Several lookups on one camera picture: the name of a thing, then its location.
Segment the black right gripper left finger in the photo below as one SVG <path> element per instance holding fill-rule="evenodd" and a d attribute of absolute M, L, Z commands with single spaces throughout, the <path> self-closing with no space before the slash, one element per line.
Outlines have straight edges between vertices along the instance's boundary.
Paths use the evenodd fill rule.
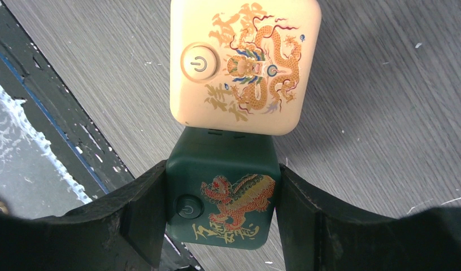
<path fill-rule="evenodd" d="M 60 217 L 0 213 L 0 270 L 158 270 L 165 167 Z"/>

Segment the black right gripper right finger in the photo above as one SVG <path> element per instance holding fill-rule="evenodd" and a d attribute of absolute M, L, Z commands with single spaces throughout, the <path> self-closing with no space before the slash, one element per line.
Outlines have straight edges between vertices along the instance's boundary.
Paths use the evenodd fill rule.
<path fill-rule="evenodd" d="M 461 207 L 390 218 L 281 165 L 276 216 L 286 270 L 461 270 Z"/>

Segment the dark green cube adapter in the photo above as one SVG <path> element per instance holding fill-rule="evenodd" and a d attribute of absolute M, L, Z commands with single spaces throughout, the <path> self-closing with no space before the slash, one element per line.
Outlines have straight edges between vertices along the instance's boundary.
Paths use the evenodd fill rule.
<path fill-rule="evenodd" d="M 165 173 L 173 239 L 244 250 L 266 243 L 281 182 L 270 135 L 187 127 Z"/>

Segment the orange cube adapter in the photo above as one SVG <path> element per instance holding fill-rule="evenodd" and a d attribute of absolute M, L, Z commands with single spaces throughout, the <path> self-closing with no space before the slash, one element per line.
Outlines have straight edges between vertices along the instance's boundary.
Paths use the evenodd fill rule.
<path fill-rule="evenodd" d="M 182 125 L 281 136 L 298 124 L 318 1 L 172 1 L 169 107 Z"/>

